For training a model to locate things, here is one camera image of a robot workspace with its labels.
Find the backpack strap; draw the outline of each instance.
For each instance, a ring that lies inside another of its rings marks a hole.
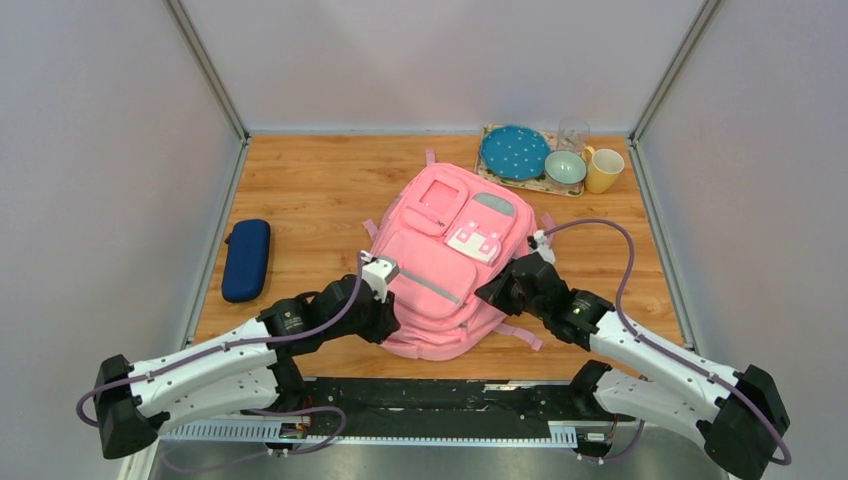
[[[530,330],[525,330],[523,328],[511,327],[504,323],[499,323],[497,327],[495,327],[493,332],[498,332],[502,335],[511,335],[516,338],[520,338],[524,340],[528,344],[530,344],[530,348],[535,351],[539,351],[542,348],[542,340],[539,339],[536,335],[533,335],[533,332]]]
[[[544,215],[542,215],[542,225],[545,226],[545,230],[550,230],[556,227],[556,223],[554,223],[554,218],[551,216],[550,213],[546,212]],[[548,245],[553,245],[554,235],[555,234],[553,233],[548,235]]]
[[[377,238],[377,224],[374,223],[374,220],[370,218],[362,222],[362,226],[365,227],[365,231],[368,232],[368,236],[371,237],[371,241],[373,242],[375,238]]]

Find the wooden table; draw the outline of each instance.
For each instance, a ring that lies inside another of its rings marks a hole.
[[[248,151],[227,231],[240,220],[263,218],[273,229],[269,272],[254,301],[230,304],[221,297],[226,245],[218,259],[195,339],[208,340],[245,322],[280,298],[322,290],[356,271],[355,255],[370,246],[362,221],[379,222],[392,199],[424,166],[424,150],[440,162],[471,169],[476,135],[439,136],[260,136]],[[567,198],[515,190],[536,210],[563,223],[601,217],[623,225],[636,242],[636,264],[624,297],[629,315],[654,332],[681,342],[677,321],[653,245],[624,139],[598,137],[595,148],[612,148],[628,159],[622,178],[605,194]],[[569,286],[612,299],[627,261],[621,234],[602,225],[580,226],[557,235],[557,270]],[[557,341],[541,321],[524,315],[507,323],[544,340],[539,352],[508,336],[490,334],[465,355],[448,362],[409,360],[359,337],[324,344],[297,357],[305,376],[411,378],[570,379],[590,358]]]

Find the yellow mug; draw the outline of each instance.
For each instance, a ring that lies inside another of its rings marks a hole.
[[[604,193],[615,183],[624,170],[624,157],[615,150],[602,148],[592,154],[589,172],[586,174],[586,190],[590,193]]]

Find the white polka dots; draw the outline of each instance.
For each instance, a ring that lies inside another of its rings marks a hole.
[[[547,141],[539,132],[519,126],[493,129],[480,145],[480,156],[491,173],[519,181],[542,173],[549,152]]]

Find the metal frame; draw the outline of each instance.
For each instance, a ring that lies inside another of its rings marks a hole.
[[[194,302],[188,312],[188,325],[183,335],[182,344],[178,348],[194,343],[194,332],[197,329],[197,323],[200,321],[200,312],[203,309],[203,302],[206,299],[206,292],[209,290],[209,283],[212,281],[212,273],[215,271],[215,262],[218,259],[218,251],[221,249],[221,243],[224,241],[224,234],[227,229],[227,220],[230,217],[230,210],[233,207],[233,201],[236,198],[238,184],[241,181],[241,173],[244,170],[244,162],[247,159],[247,151],[250,149],[251,140],[248,138],[242,143],[239,151],[238,159],[236,160],[233,174],[227,183],[227,194],[224,196],[222,204],[216,210],[218,212],[218,224],[215,226],[215,234],[213,235],[206,254],[206,263],[203,265],[203,271],[198,277],[195,287]]]
[[[230,122],[230,126],[233,131],[242,143],[246,142],[247,139],[250,138],[250,133],[241,121],[241,117],[239,117],[230,96],[227,95],[224,83],[221,82],[218,72],[215,71],[215,67],[212,65],[212,60],[209,58],[209,54],[206,52],[203,42],[200,41],[200,35],[197,34],[197,29],[194,28],[194,24],[191,22],[191,17],[183,5],[182,0],[162,0],[162,3],[165,4],[168,12],[173,17],[174,23],[176,23],[183,39],[185,39],[186,45],[191,51],[194,59],[197,61],[197,66],[203,73],[204,78],[206,78],[209,88],[212,90],[213,95],[215,95],[215,99],[224,111],[224,115],[227,117],[227,121]]]
[[[245,159],[247,157],[247,151],[250,147],[251,132],[247,130],[241,120],[241,117],[238,115],[238,112],[236,111],[232,100],[227,94],[223,82],[218,76],[212,64],[212,61],[209,58],[209,55],[200,40],[200,36],[198,35],[182,1],[162,0],[162,2],[172,15],[174,22],[180,30],[180,33],[182,34],[183,38],[185,39],[189,50],[197,61],[198,67],[206,78],[206,81],[209,84],[213,95],[221,106],[224,115],[227,117],[230,126],[232,127],[235,134],[238,136],[239,140],[242,142],[242,148],[236,161],[236,165],[233,169],[232,177],[230,178],[228,184],[227,194],[223,199],[222,205],[219,209],[219,220],[215,229],[214,237],[212,238],[210,242],[211,244],[208,248],[207,261],[204,265],[203,272],[200,275],[200,278],[198,279],[195,301],[190,307],[189,324],[187,326],[185,336],[185,344],[190,344],[193,342],[194,330],[200,318],[200,312],[203,306],[203,300],[205,298],[206,291],[209,288],[209,282],[211,280],[212,272],[214,270],[215,262],[217,259],[217,252],[220,248],[221,242],[223,241],[227,219],[229,217],[228,212],[232,207],[239,180],[241,179],[242,170],[244,168]],[[642,112],[642,115],[640,116],[636,127],[633,129],[633,131],[629,133],[628,137],[628,149],[633,164],[633,170],[636,175],[636,180],[640,186],[642,202],[644,203],[648,223],[651,228],[651,233],[655,239],[657,252],[660,257],[660,262],[662,263],[663,269],[665,271],[666,282],[668,285],[669,293],[671,295],[672,303],[674,305],[674,309],[677,312],[677,318],[680,324],[681,333],[683,335],[684,340],[686,342],[691,343],[693,347],[695,339],[692,331],[691,319],[686,308],[686,298],[681,289],[680,281],[677,274],[676,265],[678,264],[678,262],[676,261],[674,254],[672,253],[671,249],[669,248],[668,242],[666,241],[666,229],[663,222],[662,213],[656,204],[656,200],[653,194],[654,187],[649,174],[649,167],[647,165],[648,162],[645,161],[645,156],[642,152],[640,141],[642,140],[642,138],[644,138],[646,132],[648,131],[648,128],[650,127],[651,122],[653,121],[657,111],[665,100],[666,94],[674,85],[677,75],[686,64],[686,61],[689,59],[689,56],[691,55],[698,41],[701,39],[703,33],[709,26],[710,21],[712,20],[712,18],[714,18],[716,11],[723,3],[724,0],[705,0],[704,3],[701,5],[701,8],[698,11],[698,14],[696,15],[694,21],[692,22],[692,25],[689,27],[689,30],[687,31],[683,42],[681,43],[680,47],[672,58],[668,69],[660,80],[656,90],[651,96],[651,99],[648,101],[645,110]],[[159,442],[157,441],[142,452],[139,452],[136,455],[132,455],[124,459],[120,473],[118,475],[118,479],[147,479],[153,468],[153,462],[156,456],[158,443]]]
[[[666,69],[665,74],[663,74],[663,78],[660,80],[659,85],[657,85],[656,90],[654,90],[654,94],[648,101],[648,105],[642,112],[642,116],[639,117],[639,121],[636,122],[636,127],[630,133],[631,140],[639,141],[645,136],[645,132],[651,125],[651,121],[654,119],[657,109],[665,99],[666,93],[668,93],[669,89],[674,84],[677,74],[680,73],[683,65],[686,64],[686,60],[689,59],[689,55],[692,53],[692,50],[694,50],[695,45],[697,45],[702,34],[709,26],[710,20],[712,20],[716,11],[718,11],[718,8],[723,3],[724,0],[705,0],[701,5],[701,9],[695,16],[695,20],[692,21],[689,31],[687,31],[686,35],[683,37],[683,42],[680,44],[680,47],[678,47],[674,57],[672,57],[671,64],[669,64],[668,69]]]
[[[659,85],[657,85],[654,94],[651,96],[645,110],[642,112],[642,116],[636,123],[636,127],[630,133],[628,138],[630,161],[633,165],[633,172],[636,175],[636,181],[639,184],[639,192],[642,195],[642,203],[645,206],[645,214],[648,217],[648,224],[651,227],[651,234],[654,237],[654,243],[660,257],[660,263],[662,264],[663,271],[665,272],[665,280],[669,295],[671,296],[671,303],[677,313],[677,322],[680,326],[680,332],[683,336],[683,340],[686,342],[686,346],[693,350],[697,350],[697,344],[695,341],[694,330],[692,329],[692,318],[689,316],[689,312],[686,307],[688,302],[686,300],[686,295],[681,288],[680,278],[678,275],[677,265],[679,265],[679,262],[675,258],[675,255],[667,241],[665,222],[653,193],[656,189],[654,188],[653,181],[651,180],[648,165],[649,162],[645,159],[640,141],[648,132],[651,122],[654,120],[654,117],[659,111],[666,95],[674,85],[678,74],[683,69],[686,61],[689,60],[693,50],[703,37],[704,32],[709,27],[710,21],[715,17],[715,13],[722,4],[724,4],[724,0],[705,0],[701,5],[695,20],[693,20],[692,25],[686,32],[683,42],[674,54],[674,57],[672,58],[668,69],[666,69],[662,80],[660,80]]]

